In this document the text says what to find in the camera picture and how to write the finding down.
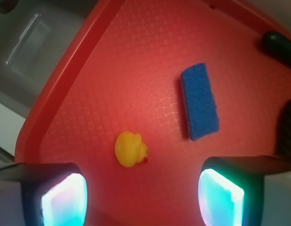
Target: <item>yellow rubber duck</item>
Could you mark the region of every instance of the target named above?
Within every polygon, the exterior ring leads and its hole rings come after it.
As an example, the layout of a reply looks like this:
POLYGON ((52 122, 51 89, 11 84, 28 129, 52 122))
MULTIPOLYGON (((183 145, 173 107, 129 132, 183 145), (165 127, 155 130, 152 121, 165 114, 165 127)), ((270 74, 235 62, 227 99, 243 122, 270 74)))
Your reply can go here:
POLYGON ((122 166, 132 167, 136 163, 146 162, 149 151, 147 146, 142 143, 140 134, 125 131, 117 137, 115 155, 122 166))

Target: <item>textured tray surface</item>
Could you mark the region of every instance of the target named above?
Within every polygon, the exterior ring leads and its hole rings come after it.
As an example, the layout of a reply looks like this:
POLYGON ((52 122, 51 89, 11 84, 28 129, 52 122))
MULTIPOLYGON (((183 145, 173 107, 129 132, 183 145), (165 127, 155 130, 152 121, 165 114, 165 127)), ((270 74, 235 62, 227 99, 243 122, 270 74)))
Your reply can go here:
MULTIPOLYGON (((75 162, 89 204, 135 225, 201 225, 197 182, 210 156, 272 154, 291 69, 256 48, 259 35, 195 0, 127 0, 95 47, 40 146, 42 162, 75 162), (180 74, 206 63, 220 132, 188 139, 180 74), (123 168, 123 130, 149 161, 123 168)), ((88 221, 96 224, 89 213, 88 221)))

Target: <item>duck beak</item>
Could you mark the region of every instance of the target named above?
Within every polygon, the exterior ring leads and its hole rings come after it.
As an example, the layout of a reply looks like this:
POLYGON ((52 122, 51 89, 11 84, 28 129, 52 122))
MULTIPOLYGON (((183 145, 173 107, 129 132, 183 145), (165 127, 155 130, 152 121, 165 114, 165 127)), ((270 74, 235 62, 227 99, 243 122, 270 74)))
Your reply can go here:
POLYGON ((147 163, 147 158, 146 157, 142 160, 142 163, 143 164, 147 163))

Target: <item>sponge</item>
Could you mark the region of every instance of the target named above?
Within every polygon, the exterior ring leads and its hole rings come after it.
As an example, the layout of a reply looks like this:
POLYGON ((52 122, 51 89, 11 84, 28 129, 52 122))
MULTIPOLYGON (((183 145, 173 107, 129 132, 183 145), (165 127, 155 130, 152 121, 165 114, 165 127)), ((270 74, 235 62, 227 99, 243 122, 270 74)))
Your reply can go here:
POLYGON ((197 140, 219 131, 217 106, 205 64, 187 68, 181 76, 189 135, 197 140))

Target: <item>red tray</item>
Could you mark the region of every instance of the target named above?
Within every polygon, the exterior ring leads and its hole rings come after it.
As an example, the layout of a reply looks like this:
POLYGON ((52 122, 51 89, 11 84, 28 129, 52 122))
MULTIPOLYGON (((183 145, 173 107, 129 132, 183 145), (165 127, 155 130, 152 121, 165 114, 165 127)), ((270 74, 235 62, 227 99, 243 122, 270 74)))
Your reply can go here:
POLYGON ((16 160, 78 164, 90 225, 202 225, 204 160, 274 151, 291 69, 257 47, 267 30, 291 38, 241 1, 100 0, 31 110, 16 160), (197 63, 207 65, 220 132, 192 142, 180 74, 197 63), (117 162, 123 130, 142 135, 147 164, 117 162))

